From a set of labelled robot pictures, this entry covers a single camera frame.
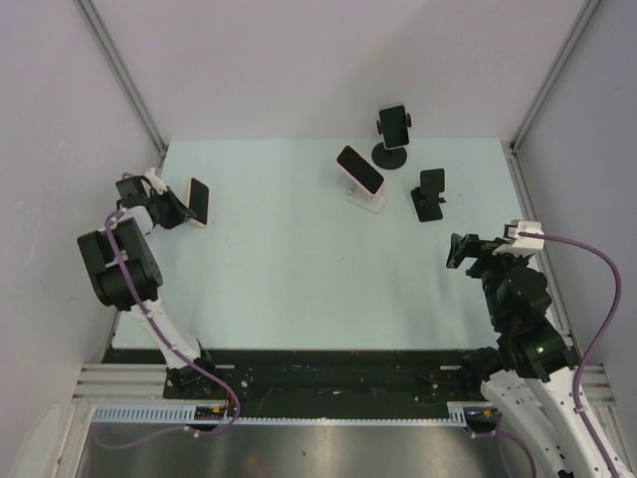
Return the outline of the pink phone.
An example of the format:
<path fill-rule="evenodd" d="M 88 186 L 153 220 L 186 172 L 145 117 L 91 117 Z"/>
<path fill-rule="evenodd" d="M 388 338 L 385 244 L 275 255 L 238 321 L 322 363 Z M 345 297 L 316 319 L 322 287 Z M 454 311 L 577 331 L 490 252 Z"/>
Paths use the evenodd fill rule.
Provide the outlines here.
<path fill-rule="evenodd" d="M 384 185 L 384 176 L 350 145 L 341 150 L 335 162 L 369 196 L 376 196 Z"/>
<path fill-rule="evenodd" d="M 208 225 L 209 213 L 209 187 L 196 178 L 191 178 L 188 183 L 187 206 L 193 216 L 190 221 L 201 227 Z"/>

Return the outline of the black folding phone stand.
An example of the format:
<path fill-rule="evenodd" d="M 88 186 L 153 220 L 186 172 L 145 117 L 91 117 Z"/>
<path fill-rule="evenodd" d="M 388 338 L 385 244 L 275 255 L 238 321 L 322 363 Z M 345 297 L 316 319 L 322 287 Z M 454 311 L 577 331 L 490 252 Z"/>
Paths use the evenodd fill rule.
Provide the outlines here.
<path fill-rule="evenodd" d="M 445 192 L 445 169 L 435 168 L 420 172 L 420 183 L 410 191 L 414 209 L 421 223 L 443 219 L 441 205 L 446 200 L 441 196 Z"/>

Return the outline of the white folding phone stand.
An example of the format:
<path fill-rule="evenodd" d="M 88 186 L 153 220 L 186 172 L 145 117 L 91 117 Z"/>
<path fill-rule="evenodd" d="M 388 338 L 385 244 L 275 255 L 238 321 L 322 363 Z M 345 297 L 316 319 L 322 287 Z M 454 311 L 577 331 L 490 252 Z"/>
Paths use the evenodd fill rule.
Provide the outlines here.
<path fill-rule="evenodd" d="M 369 212 L 377 214 L 385 206 L 387 196 L 383 189 L 377 194 L 371 195 L 361 186 L 355 186 L 347 192 L 346 200 Z"/>

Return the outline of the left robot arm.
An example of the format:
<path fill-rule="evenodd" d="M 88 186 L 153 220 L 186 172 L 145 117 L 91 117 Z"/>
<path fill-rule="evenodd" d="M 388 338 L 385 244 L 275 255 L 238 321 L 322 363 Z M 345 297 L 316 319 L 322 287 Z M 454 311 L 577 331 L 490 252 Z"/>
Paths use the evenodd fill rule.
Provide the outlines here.
<path fill-rule="evenodd" d="M 125 177 L 115 187 L 119 200 L 105 225 L 77 239 L 93 290 L 103 305 L 130 314 L 154 339 L 166 363 L 164 398 L 211 398 L 220 374 L 200 342 L 169 317 L 160 297 L 162 273 L 146 242 L 157 226 L 207 225 L 209 188 L 192 179 L 181 201 L 147 176 Z"/>

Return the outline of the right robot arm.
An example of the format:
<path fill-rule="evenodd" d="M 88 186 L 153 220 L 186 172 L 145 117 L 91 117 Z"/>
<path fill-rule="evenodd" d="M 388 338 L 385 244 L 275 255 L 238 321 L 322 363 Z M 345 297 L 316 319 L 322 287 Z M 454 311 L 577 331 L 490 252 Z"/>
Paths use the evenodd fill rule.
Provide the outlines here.
<path fill-rule="evenodd" d="M 466 274 L 482 285 L 495 348 L 475 350 L 462 360 L 459 386 L 471 399 L 485 398 L 510 431 L 498 438 L 516 441 L 532 471 L 549 477 L 630 477 L 633 472 L 614 449 L 582 387 L 590 359 L 568 345 L 548 320 L 547 279 L 530 265 L 546 242 L 564 243 L 539 224 L 509 224 L 492 241 L 475 234 L 452 234 L 446 266 L 468 258 Z"/>

